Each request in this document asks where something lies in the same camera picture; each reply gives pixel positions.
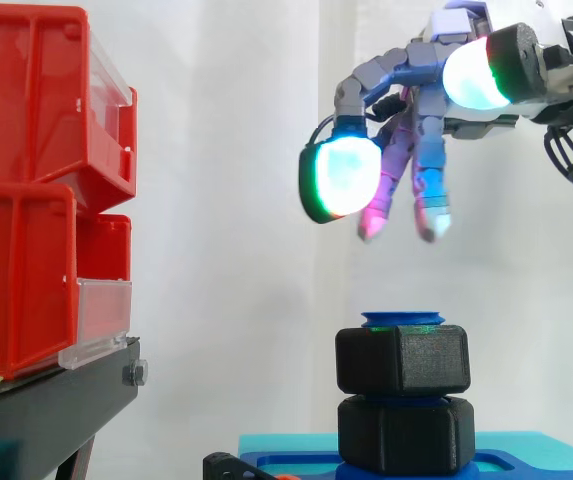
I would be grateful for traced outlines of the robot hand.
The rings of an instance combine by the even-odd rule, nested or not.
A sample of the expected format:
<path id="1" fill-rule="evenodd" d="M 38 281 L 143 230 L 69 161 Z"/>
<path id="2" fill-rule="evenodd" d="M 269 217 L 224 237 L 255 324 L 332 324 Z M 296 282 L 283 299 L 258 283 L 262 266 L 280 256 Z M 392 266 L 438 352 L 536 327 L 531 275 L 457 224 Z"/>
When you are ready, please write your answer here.
<path id="1" fill-rule="evenodd" d="M 357 66 L 335 91 L 299 158 L 302 207 L 315 223 L 358 214 L 358 234 L 386 225 L 403 177 L 426 242 L 451 224 L 447 138 L 479 140 L 518 120 L 542 125 L 544 148 L 573 185 L 573 15 L 539 1 L 451 1 L 406 46 Z"/>

